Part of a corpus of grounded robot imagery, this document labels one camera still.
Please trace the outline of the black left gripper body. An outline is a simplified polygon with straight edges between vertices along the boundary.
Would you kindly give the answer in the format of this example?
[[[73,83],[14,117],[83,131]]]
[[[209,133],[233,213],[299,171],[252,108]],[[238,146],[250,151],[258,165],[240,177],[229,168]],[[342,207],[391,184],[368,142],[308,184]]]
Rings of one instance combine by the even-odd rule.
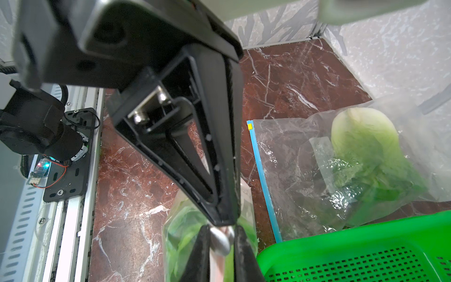
[[[200,1],[21,1],[15,102],[53,102],[43,83],[124,89],[189,44],[239,61],[238,38]]]

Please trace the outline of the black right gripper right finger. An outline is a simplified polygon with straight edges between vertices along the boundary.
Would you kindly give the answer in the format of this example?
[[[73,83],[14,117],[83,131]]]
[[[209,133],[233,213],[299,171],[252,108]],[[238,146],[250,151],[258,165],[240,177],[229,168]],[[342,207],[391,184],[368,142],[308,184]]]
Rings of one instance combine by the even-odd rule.
[[[244,228],[237,225],[234,235],[234,281],[265,282]]]

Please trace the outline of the clear zip-top bag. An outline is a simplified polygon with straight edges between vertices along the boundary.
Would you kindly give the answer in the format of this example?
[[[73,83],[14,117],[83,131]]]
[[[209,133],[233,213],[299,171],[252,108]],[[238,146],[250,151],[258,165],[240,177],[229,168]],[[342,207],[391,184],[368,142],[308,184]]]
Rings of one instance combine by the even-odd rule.
[[[404,95],[248,122],[278,243],[451,200],[451,97]]]
[[[177,193],[163,225],[167,282],[262,282],[251,188],[241,181],[236,226],[214,227],[193,202]]]

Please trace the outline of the chinese cabbage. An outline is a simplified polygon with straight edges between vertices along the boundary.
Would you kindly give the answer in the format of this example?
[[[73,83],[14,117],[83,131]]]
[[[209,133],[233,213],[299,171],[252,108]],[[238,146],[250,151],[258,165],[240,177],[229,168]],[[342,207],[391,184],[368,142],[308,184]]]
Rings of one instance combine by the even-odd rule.
[[[332,121],[331,136],[312,139],[311,145],[344,226],[385,217],[428,189],[405,157],[394,124],[379,110],[343,110]]]
[[[164,280],[178,282],[182,277],[200,228],[207,218],[189,199],[174,202],[163,225]],[[244,200],[238,224],[243,226],[253,253],[258,252],[258,238],[252,202]]]

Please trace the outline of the green plastic basket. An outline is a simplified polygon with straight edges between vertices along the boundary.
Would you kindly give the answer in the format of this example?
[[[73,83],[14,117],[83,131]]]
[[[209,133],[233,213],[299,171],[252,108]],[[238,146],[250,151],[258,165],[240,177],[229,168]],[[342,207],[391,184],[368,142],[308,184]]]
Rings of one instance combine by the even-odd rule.
[[[448,282],[451,213],[277,243],[257,261],[268,282]]]

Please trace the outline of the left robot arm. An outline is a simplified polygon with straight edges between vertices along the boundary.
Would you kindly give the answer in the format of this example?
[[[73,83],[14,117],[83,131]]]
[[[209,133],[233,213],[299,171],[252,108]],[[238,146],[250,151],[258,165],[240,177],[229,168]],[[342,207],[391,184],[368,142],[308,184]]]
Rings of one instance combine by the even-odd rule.
[[[82,149],[43,83],[114,89],[117,132],[215,226],[240,216],[243,48],[200,1],[21,1],[20,81],[4,77],[1,141],[59,161]]]

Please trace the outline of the aluminium frame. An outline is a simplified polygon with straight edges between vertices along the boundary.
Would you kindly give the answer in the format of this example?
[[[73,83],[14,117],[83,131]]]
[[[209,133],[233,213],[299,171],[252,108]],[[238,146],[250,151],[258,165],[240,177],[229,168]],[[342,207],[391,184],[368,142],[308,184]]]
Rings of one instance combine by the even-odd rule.
[[[311,40],[319,39],[324,35],[327,27],[328,27],[328,24],[317,21],[314,24],[309,35],[305,38],[292,39],[289,41],[284,39],[279,42],[270,42],[270,43],[262,43],[262,44],[257,44],[257,45],[250,45],[250,46],[244,47],[243,49],[248,50],[248,49],[256,49],[256,48],[265,48],[265,47],[272,47],[272,46],[276,46],[276,45],[283,45],[283,44],[297,43],[297,42],[304,42],[304,41],[311,41]]]

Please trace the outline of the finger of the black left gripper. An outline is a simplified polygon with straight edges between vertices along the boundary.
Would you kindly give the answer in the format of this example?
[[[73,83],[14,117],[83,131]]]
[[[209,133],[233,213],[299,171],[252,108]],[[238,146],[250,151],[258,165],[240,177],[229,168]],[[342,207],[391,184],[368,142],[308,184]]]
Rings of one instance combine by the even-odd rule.
[[[107,101],[117,133],[165,173],[215,226],[240,216],[243,74],[199,44],[160,71],[146,67]]]

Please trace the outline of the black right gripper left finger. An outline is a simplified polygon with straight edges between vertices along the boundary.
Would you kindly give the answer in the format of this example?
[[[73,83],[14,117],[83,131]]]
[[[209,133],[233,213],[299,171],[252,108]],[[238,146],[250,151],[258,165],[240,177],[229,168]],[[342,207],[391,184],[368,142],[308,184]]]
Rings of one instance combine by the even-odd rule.
[[[201,227],[180,282],[210,281],[210,227]]]

